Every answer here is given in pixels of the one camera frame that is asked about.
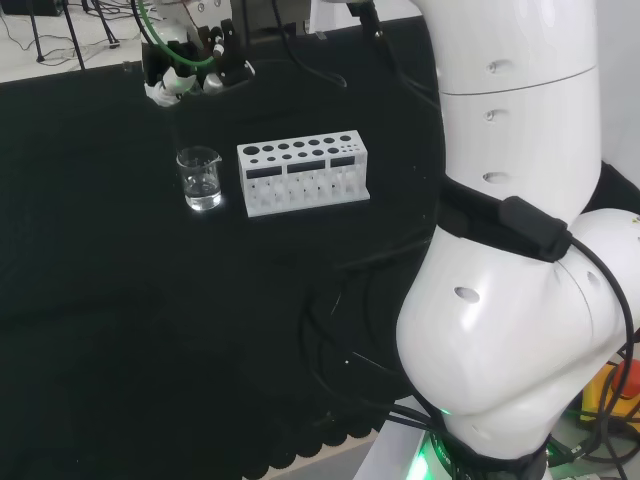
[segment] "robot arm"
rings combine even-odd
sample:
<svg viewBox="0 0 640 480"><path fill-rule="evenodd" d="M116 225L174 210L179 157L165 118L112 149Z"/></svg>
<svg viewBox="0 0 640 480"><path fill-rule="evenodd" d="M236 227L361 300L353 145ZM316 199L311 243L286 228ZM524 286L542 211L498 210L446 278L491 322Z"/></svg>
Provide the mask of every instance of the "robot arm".
<svg viewBox="0 0 640 480"><path fill-rule="evenodd" d="M145 91L159 106L175 105L194 89L215 95L255 76L231 21L230 0L155 0L155 6L164 20L153 29L177 54L168 55L155 36L152 44L142 42ZM206 66L187 64L210 57L215 61Z"/></svg>
<svg viewBox="0 0 640 480"><path fill-rule="evenodd" d="M637 329L637 215L581 215L601 168L595 0L411 1L434 48L449 190L562 219L613 271ZM612 289L575 249L551 263L444 225L397 324L403 367L448 431L505 461L540 451L624 333Z"/></svg>

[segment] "white floor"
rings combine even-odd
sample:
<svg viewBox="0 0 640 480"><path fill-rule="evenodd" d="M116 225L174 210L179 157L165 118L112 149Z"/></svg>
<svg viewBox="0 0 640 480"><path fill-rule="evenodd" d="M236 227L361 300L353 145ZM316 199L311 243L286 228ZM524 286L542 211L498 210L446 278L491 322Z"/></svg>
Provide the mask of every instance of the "white floor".
<svg viewBox="0 0 640 480"><path fill-rule="evenodd" d="M80 3L80 0L74 0L73 3ZM109 42L106 40L106 33L99 18L87 15L82 7L76 5L70 5L69 12L78 43L82 46L81 53L86 68L140 60L140 34L138 26L132 17L108 21L111 31L121 42L120 47L110 49L108 48ZM2 15L11 36L19 41L23 47L27 47L33 41L33 30L29 17ZM122 14L105 15L107 19L117 16L122 16ZM9 39L7 31L0 21L0 58L2 59L2 62L0 62L0 83L80 69L77 59L73 58L75 53L73 43L70 40L46 37L46 35L70 37L64 14L59 17L36 17L36 24L38 26L38 34L41 37L40 45L43 54L54 49L64 49L47 56L44 63L53 65L67 58L72 59L58 66L38 64L36 62L35 44L31 45L28 51L22 51L18 45ZM91 45L101 40L104 41L98 45Z"/></svg>

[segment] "black tablecloth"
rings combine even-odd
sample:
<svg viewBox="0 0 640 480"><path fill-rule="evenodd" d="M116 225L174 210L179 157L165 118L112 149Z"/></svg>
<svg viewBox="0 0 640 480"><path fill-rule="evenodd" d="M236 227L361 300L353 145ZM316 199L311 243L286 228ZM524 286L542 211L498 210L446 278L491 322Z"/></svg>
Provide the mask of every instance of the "black tablecloth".
<svg viewBox="0 0 640 480"><path fill-rule="evenodd" d="M423 22L387 30L429 83ZM381 423L313 381L298 318L313 287L332 335L394 364L420 254L354 276L329 318L344 279L331 265L432 228L441 122L359 29L295 48L348 90L264 61L285 58L278 42L252 51L250 85L170 113L144 96L137 64L0 86L1 478L256 478ZM369 150L370 202L247 218L236 145L351 129ZM174 164L194 144L223 158L224 205L207 215L186 206ZM343 392L407 392L335 348L324 358Z"/></svg>

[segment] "red object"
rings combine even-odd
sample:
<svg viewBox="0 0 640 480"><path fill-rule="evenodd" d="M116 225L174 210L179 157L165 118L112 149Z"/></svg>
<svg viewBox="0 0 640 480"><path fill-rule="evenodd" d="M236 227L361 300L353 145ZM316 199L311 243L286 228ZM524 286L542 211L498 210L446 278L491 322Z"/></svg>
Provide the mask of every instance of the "red object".
<svg viewBox="0 0 640 480"><path fill-rule="evenodd" d="M613 383L611 389L615 391L620 385L620 378L622 377L622 371L624 370L624 362L620 364L618 372L613 377ZM622 390L622 396L626 399L634 398L640 395L640 361L633 360L631 363L631 371L629 372L629 378Z"/></svg>

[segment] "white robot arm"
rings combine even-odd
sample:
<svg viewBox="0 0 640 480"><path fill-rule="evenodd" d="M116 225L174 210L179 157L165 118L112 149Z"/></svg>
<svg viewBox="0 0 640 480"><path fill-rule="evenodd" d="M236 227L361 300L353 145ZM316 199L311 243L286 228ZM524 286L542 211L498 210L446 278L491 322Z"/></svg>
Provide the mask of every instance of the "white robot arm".
<svg viewBox="0 0 640 480"><path fill-rule="evenodd" d="M623 345L620 304L574 248L545 261L487 232L461 234L468 226L452 219L473 224L474 208L515 196L563 220L613 272L640 326L640 219L581 215L601 169L595 0L411 1L434 48L447 154L441 203L453 213L442 208L405 300L398 351L451 434L480 456L516 460L544 448ZM439 463L433 449L427 460ZM431 474L451 478L443 468Z"/></svg>

